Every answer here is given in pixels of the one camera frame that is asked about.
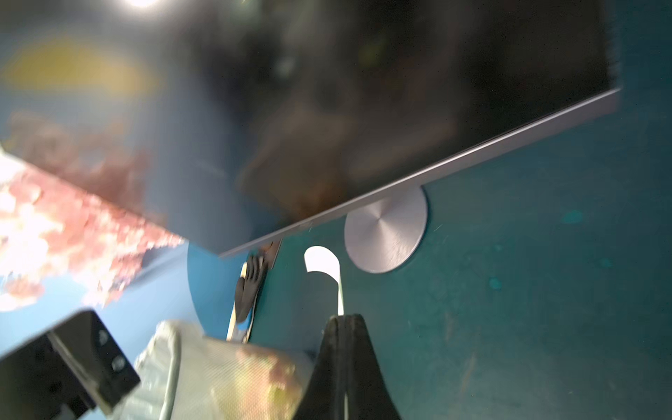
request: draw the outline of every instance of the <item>silver disc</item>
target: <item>silver disc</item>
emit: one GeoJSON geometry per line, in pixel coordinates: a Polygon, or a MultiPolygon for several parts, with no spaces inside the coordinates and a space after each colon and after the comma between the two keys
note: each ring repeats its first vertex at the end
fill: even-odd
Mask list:
{"type": "Polygon", "coordinates": [[[345,218],[345,249],[360,269],[385,273],[415,251],[427,226],[427,199],[417,187],[350,212],[345,218]]]}

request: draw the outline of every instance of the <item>monitor screen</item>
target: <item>monitor screen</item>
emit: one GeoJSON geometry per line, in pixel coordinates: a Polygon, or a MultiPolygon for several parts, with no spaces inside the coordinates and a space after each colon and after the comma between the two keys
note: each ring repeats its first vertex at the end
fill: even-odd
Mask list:
{"type": "Polygon", "coordinates": [[[216,253],[611,86],[598,0],[0,6],[5,151],[216,253]]]}

